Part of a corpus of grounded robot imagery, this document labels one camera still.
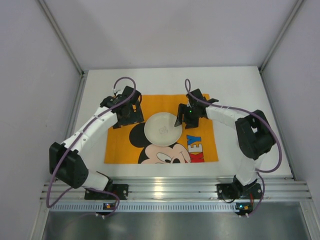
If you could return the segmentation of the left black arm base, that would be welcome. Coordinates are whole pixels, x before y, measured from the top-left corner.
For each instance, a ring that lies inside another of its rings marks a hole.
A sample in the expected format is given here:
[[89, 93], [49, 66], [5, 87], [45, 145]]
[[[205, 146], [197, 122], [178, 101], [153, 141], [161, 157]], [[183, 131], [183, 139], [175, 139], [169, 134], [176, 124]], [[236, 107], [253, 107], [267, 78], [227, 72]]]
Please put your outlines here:
[[[128, 184], [113, 184], [109, 192], [117, 195], [120, 200], [126, 200], [129, 193]], [[116, 198], [113, 195], [97, 192], [91, 189], [85, 190], [84, 195], [85, 200], [115, 200]]]

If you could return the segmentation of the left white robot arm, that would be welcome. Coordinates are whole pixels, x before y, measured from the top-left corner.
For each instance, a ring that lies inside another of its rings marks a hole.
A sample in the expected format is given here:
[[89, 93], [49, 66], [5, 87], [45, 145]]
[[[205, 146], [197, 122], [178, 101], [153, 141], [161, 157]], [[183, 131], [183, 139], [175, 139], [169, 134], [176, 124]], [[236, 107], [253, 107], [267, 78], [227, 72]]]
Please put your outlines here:
[[49, 148], [49, 172], [73, 189], [91, 188], [105, 191], [112, 185], [109, 177], [89, 169], [85, 156], [109, 128], [117, 129], [144, 121], [142, 94], [130, 86], [114, 91], [102, 100], [93, 116], [62, 143]]

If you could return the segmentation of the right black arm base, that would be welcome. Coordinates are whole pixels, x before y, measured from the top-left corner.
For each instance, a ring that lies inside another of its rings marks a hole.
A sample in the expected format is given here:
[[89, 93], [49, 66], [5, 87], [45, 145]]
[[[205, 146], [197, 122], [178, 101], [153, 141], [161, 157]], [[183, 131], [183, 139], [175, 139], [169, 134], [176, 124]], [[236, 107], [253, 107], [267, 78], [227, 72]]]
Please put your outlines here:
[[262, 187], [259, 183], [241, 185], [240, 183], [219, 183], [216, 185], [219, 200], [258, 200], [262, 197]]

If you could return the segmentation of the white round plate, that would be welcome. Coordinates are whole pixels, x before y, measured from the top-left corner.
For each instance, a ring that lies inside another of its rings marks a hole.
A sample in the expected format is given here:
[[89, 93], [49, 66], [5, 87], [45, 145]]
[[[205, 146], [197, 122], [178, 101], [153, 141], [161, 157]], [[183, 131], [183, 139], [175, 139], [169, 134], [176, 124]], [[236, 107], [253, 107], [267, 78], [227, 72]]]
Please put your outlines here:
[[152, 115], [144, 125], [146, 139], [153, 145], [167, 147], [176, 143], [183, 132], [182, 125], [175, 126], [177, 117], [169, 112]]

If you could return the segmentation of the orange Mickey placemat cloth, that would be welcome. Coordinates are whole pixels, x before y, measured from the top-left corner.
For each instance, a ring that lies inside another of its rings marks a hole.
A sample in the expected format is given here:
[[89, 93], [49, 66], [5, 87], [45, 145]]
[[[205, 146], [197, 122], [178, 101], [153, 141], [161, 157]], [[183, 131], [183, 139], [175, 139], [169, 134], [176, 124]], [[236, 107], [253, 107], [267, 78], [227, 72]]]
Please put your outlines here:
[[107, 133], [105, 164], [187, 164], [217, 162], [213, 122], [199, 119], [197, 128], [182, 129], [180, 138], [169, 146], [150, 143], [143, 122]]

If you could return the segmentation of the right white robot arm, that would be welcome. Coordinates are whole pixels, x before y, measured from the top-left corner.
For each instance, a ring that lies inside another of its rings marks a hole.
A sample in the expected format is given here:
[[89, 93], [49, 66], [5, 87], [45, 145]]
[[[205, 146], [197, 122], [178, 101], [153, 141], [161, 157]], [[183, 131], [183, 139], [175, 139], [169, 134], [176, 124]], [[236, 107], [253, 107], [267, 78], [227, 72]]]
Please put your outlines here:
[[[185, 123], [187, 129], [194, 129], [199, 126], [200, 118], [206, 118], [236, 131], [243, 158], [230, 185], [238, 195], [243, 195], [256, 184], [259, 173], [272, 173], [280, 167], [282, 149], [263, 111], [257, 109], [251, 112], [239, 107], [218, 105], [217, 99], [206, 99], [200, 89], [188, 91], [186, 97], [187, 104], [178, 105], [176, 127]], [[279, 151], [276, 166], [271, 170], [260, 169], [260, 158], [269, 153], [274, 145]]]

